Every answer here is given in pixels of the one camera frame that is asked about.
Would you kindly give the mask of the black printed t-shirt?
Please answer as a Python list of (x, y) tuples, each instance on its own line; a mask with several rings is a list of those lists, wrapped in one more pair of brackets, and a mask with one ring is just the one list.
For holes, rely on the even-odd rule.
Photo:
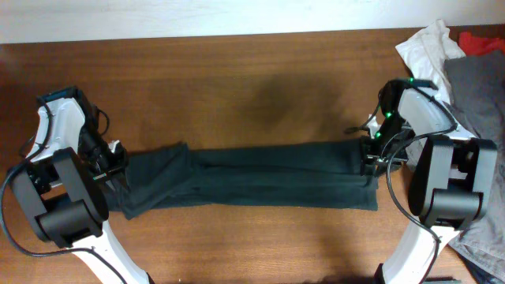
[(170, 207), (378, 208), (378, 181), (361, 174), (357, 140), (193, 150), (185, 143), (129, 157), (125, 181), (105, 185), (127, 219)]

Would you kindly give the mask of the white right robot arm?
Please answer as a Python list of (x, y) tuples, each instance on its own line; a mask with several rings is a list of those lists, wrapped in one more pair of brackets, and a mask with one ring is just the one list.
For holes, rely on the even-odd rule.
[[(379, 91), (375, 111), (361, 126), (363, 175), (385, 176), (392, 201), (409, 224), (393, 254), (381, 263), (375, 283), (426, 283), (445, 246), (482, 219), (488, 209), (497, 146), (464, 129), (436, 98), (430, 80), (389, 80)], [(408, 160), (406, 150), (423, 145), (403, 207), (391, 174)]]

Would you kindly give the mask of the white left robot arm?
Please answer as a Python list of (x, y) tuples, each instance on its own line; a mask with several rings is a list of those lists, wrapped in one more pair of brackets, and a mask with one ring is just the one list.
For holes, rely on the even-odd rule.
[(76, 87), (37, 98), (39, 126), (32, 149), (8, 171), (10, 187), (35, 235), (58, 246), (31, 252), (1, 228), (9, 243), (32, 257), (73, 254), (103, 283), (150, 283), (151, 276), (130, 258), (109, 223), (106, 192), (125, 184), (128, 154), (118, 140), (99, 131), (104, 113)]

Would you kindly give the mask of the white garment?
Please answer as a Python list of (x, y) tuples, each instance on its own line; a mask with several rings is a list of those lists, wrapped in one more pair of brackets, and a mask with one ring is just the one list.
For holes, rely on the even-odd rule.
[(430, 80), (438, 88), (435, 97), (451, 105), (451, 83), (444, 69), (447, 60), (464, 58), (466, 54), (450, 38), (450, 29), (441, 19), (422, 28), (395, 49), (417, 79)]

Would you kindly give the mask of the dark grey garment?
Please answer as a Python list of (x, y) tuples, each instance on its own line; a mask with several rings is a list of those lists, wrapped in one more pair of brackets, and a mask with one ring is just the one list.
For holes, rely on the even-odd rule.
[(504, 140), (504, 53), (444, 62), (457, 120), (480, 138)]

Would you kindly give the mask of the grey denim shorts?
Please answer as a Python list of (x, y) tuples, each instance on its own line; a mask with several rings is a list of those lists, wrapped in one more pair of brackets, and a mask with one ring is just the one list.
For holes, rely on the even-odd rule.
[(450, 242), (469, 261), (479, 283), (504, 282), (504, 103), (471, 99), (454, 101), (452, 114), (460, 124), (481, 138), (492, 140), (497, 160), (488, 211), (478, 222)]

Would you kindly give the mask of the red garment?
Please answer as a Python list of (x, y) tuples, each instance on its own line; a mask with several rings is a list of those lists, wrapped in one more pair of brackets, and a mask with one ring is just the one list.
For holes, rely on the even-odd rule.
[(466, 55), (480, 56), (493, 51), (504, 52), (504, 39), (474, 36), (471, 32), (462, 32), (458, 45)]

